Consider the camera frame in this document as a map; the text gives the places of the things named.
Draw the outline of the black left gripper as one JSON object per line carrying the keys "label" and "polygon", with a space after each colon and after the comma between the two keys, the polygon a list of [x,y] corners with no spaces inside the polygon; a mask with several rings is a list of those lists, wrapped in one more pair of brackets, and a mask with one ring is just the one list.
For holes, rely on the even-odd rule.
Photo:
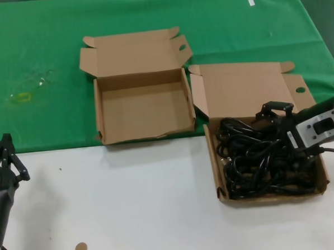
{"label": "black left gripper", "polygon": [[[19,171],[18,176],[12,172],[11,164]],[[0,242],[4,241],[15,191],[18,188],[16,182],[29,180],[29,172],[16,155],[11,134],[3,134],[0,140]]]}

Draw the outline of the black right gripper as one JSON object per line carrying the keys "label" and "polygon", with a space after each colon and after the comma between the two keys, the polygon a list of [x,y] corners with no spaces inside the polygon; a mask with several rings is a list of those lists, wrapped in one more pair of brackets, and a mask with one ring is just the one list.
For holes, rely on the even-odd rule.
{"label": "black right gripper", "polygon": [[296,114],[293,113],[293,107],[294,105],[288,102],[267,102],[262,105],[255,120],[279,119],[280,116],[274,110],[284,112],[280,130],[291,143],[295,154],[311,159],[324,152],[334,153],[333,148],[321,146],[334,141],[334,97]]}

